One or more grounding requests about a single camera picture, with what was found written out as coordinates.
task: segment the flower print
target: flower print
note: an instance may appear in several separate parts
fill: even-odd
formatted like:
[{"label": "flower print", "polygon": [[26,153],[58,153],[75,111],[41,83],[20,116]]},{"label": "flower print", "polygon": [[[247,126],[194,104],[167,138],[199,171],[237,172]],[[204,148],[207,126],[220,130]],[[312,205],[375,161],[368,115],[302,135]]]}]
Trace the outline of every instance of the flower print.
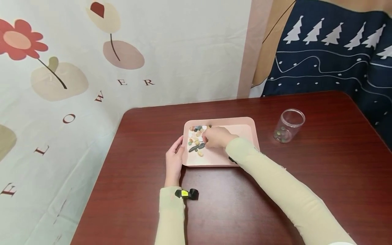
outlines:
[{"label": "flower print", "polygon": [[41,33],[32,32],[31,26],[24,20],[16,20],[15,27],[0,19],[0,54],[8,53],[13,60],[22,60],[26,56],[38,59],[37,51],[47,51],[48,46],[38,42]]}]

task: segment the gray pebble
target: gray pebble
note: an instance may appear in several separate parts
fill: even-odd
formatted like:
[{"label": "gray pebble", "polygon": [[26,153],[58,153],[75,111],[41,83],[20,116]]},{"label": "gray pebble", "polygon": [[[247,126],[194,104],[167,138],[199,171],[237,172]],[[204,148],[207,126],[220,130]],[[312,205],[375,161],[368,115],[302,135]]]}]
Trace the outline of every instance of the gray pebble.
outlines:
[{"label": "gray pebble", "polygon": [[195,145],[194,147],[189,149],[189,152],[192,152],[192,151],[196,150],[198,147],[199,147],[198,145]]}]

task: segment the navy blue fabric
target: navy blue fabric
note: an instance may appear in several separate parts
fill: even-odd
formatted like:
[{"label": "navy blue fabric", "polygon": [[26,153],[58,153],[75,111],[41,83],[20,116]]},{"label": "navy blue fabric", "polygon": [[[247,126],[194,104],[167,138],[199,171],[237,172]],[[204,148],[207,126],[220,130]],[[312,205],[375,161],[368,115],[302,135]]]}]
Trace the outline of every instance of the navy blue fabric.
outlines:
[{"label": "navy blue fabric", "polygon": [[[298,34],[299,19],[301,27]],[[303,40],[320,21],[322,27],[316,36],[317,41],[306,44]],[[336,38],[338,30],[330,38],[338,44],[326,45],[324,39],[340,23],[343,24],[339,38]],[[376,48],[366,47],[368,37],[383,25],[385,27]],[[361,38],[357,34],[362,27]],[[358,13],[322,1],[297,0],[283,30],[263,95],[343,91],[356,102],[392,149],[391,56],[392,19],[386,13]]]}]

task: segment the long sleeve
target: long sleeve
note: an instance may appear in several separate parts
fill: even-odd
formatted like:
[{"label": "long sleeve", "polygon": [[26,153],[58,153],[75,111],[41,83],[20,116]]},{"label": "long sleeve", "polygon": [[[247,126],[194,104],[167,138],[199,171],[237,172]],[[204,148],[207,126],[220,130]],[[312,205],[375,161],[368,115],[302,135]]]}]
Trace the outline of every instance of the long sleeve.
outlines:
[{"label": "long sleeve", "polygon": [[298,229],[306,245],[355,244],[324,202],[252,143],[235,138],[226,153],[248,172]]},{"label": "long sleeve", "polygon": [[180,187],[165,187],[159,196],[159,223],[155,245],[185,245],[184,200],[174,195]]}]

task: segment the table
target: table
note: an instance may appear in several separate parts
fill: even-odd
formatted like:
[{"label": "table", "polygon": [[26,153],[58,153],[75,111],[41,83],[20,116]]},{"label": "table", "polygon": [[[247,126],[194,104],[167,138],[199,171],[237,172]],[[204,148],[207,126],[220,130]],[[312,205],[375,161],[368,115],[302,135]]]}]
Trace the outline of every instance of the table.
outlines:
[{"label": "table", "polygon": [[[292,142],[272,138],[287,108],[306,122]],[[260,149],[324,200],[358,244],[392,241],[392,154],[344,93],[272,96],[127,111],[72,245],[154,244],[165,152],[193,119],[249,116]],[[239,167],[184,168],[188,245],[303,244],[284,213]]]}]

